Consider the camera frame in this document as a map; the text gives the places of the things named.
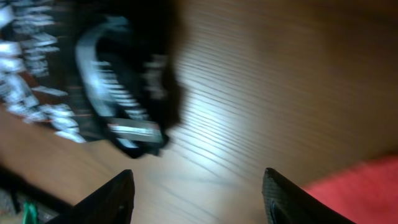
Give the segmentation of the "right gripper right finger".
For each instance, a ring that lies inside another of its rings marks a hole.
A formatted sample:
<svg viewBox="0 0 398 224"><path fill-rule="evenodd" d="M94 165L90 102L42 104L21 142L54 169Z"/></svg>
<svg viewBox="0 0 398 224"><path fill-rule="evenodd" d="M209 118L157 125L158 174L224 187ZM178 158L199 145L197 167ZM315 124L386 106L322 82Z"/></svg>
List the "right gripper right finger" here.
<svg viewBox="0 0 398 224"><path fill-rule="evenodd" d="M265 170L262 194L269 224L353 224L273 168Z"/></svg>

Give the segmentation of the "black orange-patterned jersey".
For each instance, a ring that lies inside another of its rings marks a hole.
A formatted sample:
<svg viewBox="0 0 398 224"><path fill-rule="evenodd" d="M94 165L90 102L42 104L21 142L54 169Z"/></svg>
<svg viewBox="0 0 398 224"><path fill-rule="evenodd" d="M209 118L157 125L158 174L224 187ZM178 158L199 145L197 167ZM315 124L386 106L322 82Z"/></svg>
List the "black orange-patterned jersey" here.
<svg viewBox="0 0 398 224"><path fill-rule="evenodd" d="M1 1L1 106L77 143L159 155L172 1Z"/></svg>

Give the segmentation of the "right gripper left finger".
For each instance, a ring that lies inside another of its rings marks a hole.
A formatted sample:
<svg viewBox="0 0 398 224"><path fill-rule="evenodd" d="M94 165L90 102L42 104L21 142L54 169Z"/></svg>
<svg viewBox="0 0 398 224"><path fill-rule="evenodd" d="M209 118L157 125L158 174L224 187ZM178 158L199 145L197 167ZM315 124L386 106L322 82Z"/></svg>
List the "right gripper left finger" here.
<svg viewBox="0 0 398 224"><path fill-rule="evenodd" d="M130 224L135 185L132 170L126 169L76 204L51 219L50 224Z"/></svg>

